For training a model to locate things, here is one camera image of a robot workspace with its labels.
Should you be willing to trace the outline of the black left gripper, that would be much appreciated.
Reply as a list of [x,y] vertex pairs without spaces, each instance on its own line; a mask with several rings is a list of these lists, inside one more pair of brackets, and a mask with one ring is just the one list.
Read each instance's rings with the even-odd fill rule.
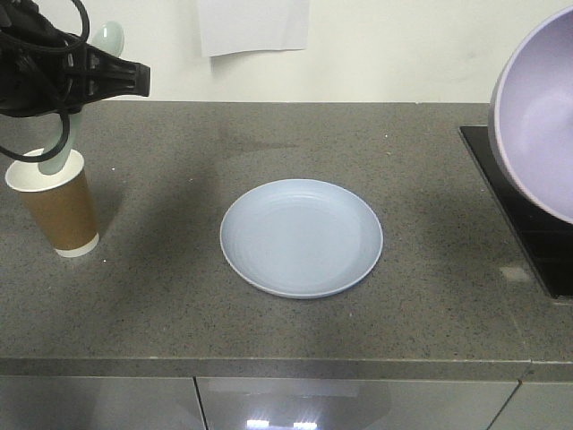
[[1,113],[10,117],[77,113],[115,96],[150,94],[150,68],[87,42],[90,20],[74,1],[81,33],[59,30],[33,1],[1,3]]

